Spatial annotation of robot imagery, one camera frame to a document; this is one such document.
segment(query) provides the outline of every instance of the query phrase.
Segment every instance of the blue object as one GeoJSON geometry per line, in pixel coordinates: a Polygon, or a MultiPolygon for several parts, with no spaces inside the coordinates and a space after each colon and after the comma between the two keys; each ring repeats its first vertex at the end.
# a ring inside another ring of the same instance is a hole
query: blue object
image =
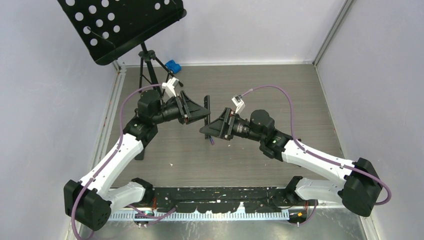
{"type": "Polygon", "coordinates": [[[169,62],[165,63],[165,66],[171,71],[171,73],[176,74],[179,71],[181,71],[181,66],[177,63],[175,63],[174,60],[170,60],[169,62]]]}

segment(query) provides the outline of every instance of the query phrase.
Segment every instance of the music stand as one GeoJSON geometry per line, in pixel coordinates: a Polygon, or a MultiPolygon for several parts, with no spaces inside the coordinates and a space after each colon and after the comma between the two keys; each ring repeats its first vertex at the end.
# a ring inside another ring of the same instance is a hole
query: music stand
{"type": "Polygon", "coordinates": [[[78,32],[91,57],[98,65],[108,65],[141,45],[140,86],[143,62],[146,62],[152,84],[158,80],[145,41],[186,16],[182,0],[57,0],[78,32]]]}

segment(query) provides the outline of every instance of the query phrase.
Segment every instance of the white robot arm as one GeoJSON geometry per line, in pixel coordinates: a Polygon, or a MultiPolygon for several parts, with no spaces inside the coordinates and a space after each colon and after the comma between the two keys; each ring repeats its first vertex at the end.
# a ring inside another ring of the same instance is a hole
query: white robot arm
{"type": "Polygon", "coordinates": [[[120,148],[118,149],[118,141],[87,175],[78,182],[68,181],[63,188],[65,213],[68,216],[71,216],[72,208],[83,187],[87,187],[87,190],[78,203],[75,219],[94,231],[99,230],[113,212],[133,203],[148,204],[152,201],[153,185],[140,178],[135,178],[117,189],[111,190],[111,186],[132,159],[143,159],[144,148],[158,133],[157,124],[175,119],[181,124],[190,124],[210,114],[208,109],[192,101],[184,91],[176,94],[174,86],[177,82],[171,80],[162,86],[170,95],[170,99],[165,103],[158,91],[144,91],[140,95],[135,116],[123,129],[120,148]]]}
{"type": "Polygon", "coordinates": [[[297,141],[300,144],[298,145],[292,136],[276,129],[274,123],[274,119],[265,110],[253,111],[250,120],[247,120],[226,107],[218,119],[202,127],[200,132],[224,140],[238,136],[257,141],[260,143],[259,149],[267,157],[295,164],[328,179],[312,180],[294,176],[284,189],[283,196],[291,204],[324,200],[341,203],[360,216],[368,217],[371,214],[382,186],[351,170],[356,168],[378,179],[373,165],[368,160],[360,158],[358,161],[352,161],[331,156],[305,145],[300,140],[297,141]],[[309,154],[310,152],[340,166],[323,161],[309,154]]]}

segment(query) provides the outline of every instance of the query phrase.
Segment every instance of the gray wall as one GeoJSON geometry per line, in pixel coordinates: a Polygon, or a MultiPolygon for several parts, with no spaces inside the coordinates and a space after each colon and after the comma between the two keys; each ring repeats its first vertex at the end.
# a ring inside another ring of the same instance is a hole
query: gray wall
{"type": "Polygon", "coordinates": [[[92,164],[116,71],[38,0],[2,2],[0,73],[0,239],[64,239],[63,187],[92,164]]]}
{"type": "MultiPolygon", "coordinates": [[[[344,2],[183,0],[187,16],[146,45],[183,64],[312,62],[344,2]]],[[[139,51],[119,61],[139,65],[139,51]]]]}
{"type": "Polygon", "coordinates": [[[373,212],[382,240],[424,236],[423,10],[356,1],[318,65],[345,155],[372,161],[393,192],[373,212]]]}

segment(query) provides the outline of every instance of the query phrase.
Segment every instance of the perforated metal plate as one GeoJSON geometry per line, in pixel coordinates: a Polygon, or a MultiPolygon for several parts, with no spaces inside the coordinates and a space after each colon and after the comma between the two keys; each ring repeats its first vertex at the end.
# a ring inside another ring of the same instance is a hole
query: perforated metal plate
{"type": "Polygon", "coordinates": [[[182,0],[57,0],[91,57],[107,65],[186,15],[182,0]]]}
{"type": "MultiPolygon", "coordinates": [[[[137,217],[134,210],[120,210],[110,215],[109,221],[155,221],[156,219],[137,217]]],[[[163,212],[154,211],[157,217],[165,215],[163,212]]],[[[238,209],[233,213],[179,213],[174,212],[161,221],[255,221],[255,220],[289,220],[289,210],[282,209],[281,212],[245,213],[244,209],[238,209]]]]}

